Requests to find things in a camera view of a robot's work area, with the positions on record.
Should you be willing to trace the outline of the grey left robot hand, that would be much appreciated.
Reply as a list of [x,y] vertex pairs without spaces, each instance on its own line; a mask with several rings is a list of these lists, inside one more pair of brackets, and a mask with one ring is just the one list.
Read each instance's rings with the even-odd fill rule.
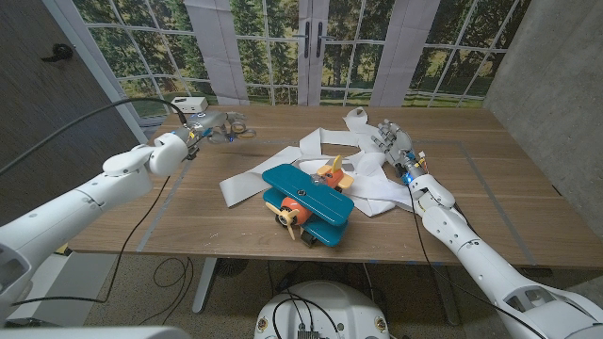
[[247,117],[242,113],[206,110],[190,116],[185,127],[210,143],[227,143],[238,137],[255,136],[254,130],[247,128],[245,120]]

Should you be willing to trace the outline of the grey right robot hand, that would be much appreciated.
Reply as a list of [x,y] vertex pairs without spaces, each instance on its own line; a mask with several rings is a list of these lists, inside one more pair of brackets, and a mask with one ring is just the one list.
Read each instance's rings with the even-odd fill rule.
[[397,124],[384,120],[378,124],[379,137],[373,142],[385,154],[385,160],[392,165],[402,182],[409,185],[426,171],[419,164],[410,136]]

